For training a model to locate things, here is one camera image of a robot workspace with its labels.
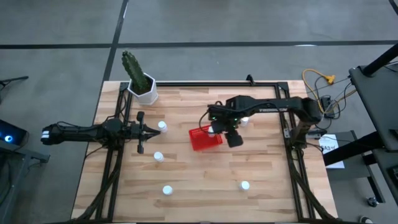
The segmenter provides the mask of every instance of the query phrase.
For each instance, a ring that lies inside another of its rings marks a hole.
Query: gray floor
[[[1,1],[0,44],[110,44],[122,0]],[[135,1],[130,0],[121,32],[126,42],[394,40],[398,16],[388,1]],[[374,60],[389,45],[324,47],[227,47],[129,49],[157,80],[299,80],[314,68],[336,80],[348,69]],[[110,80],[127,80],[116,51]],[[69,219],[86,144],[43,146],[41,129],[56,121],[90,125],[109,49],[0,50],[0,78],[29,75],[2,91],[0,118],[30,132],[27,148],[51,154],[50,162],[32,169],[18,199],[13,223]],[[314,83],[317,76],[308,73]],[[325,88],[336,96],[348,80]],[[348,98],[330,132],[374,131],[357,94]],[[387,203],[370,208],[366,179],[331,182],[339,217],[356,221],[369,215],[392,223],[398,208],[377,167],[373,167]]]

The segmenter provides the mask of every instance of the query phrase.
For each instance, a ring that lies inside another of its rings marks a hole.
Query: wheel
[[[376,200],[375,197],[370,197],[368,198],[368,205],[371,207],[376,207],[379,204],[379,202]]]

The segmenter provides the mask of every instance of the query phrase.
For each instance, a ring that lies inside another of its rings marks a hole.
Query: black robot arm
[[[41,141],[45,145],[60,144],[64,141],[99,142],[104,147],[110,147],[117,145],[118,141],[138,139],[137,151],[142,154],[144,153],[142,142],[160,134],[160,131],[144,124],[142,111],[138,112],[137,120],[139,123],[130,121],[129,125],[124,125],[120,119],[111,118],[102,124],[94,124],[90,127],[58,122],[43,128]]]
[[[298,126],[291,130],[290,143],[293,146],[305,146],[305,135],[311,125],[318,124],[322,114],[318,104],[310,98],[293,97],[288,99],[254,99],[250,96],[235,96],[226,100],[225,105],[208,105],[208,119],[214,133],[225,132],[230,147],[243,144],[237,128],[240,119],[250,117],[256,113],[293,112],[298,116]]]

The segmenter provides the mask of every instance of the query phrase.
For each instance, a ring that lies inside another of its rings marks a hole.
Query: wooden table
[[[306,97],[303,81],[288,81],[290,95]],[[120,82],[105,82],[95,123],[114,113]],[[152,128],[161,120],[168,131],[144,143],[138,154],[137,142],[125,146],[118,186],[114,222],[279,222],[297,221],[285,146],[277,113],[255,114],[245,128],[239,128],[244,144],[229,148],[226,140],[216,149],[192,150],[188,130],[198,127],[207,104],[224,102],[236,95],[275,98],[268,87],[158,87],[159,99],[152,106],[139,106],[134,99],[130,119],[145,112]],[[100,146],[91,143],[87,153]],[[165,162],[156,163],[160,151]],[[78,217],[100,189],[106,150],[88,157],[76,195],[72,218]],[[310,188],[330,214],[337,217],[321,152],[305,149]],[[251,188],[239,191],[247,180]],[[165,196],[162,188],[174,193]],[[302,207],[306,209],[303,193]],[[105,200],[104,212],[107,211]]]

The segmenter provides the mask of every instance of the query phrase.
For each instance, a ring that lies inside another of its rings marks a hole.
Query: red basket
[[[223,139],[219,134],[216,134],[214,137],[209,137],[207,133],[209,127],[210,125],[202,127],[205,132],[200,128],[189,130],[189,136],[194,151],[201,151],[223,143]]]

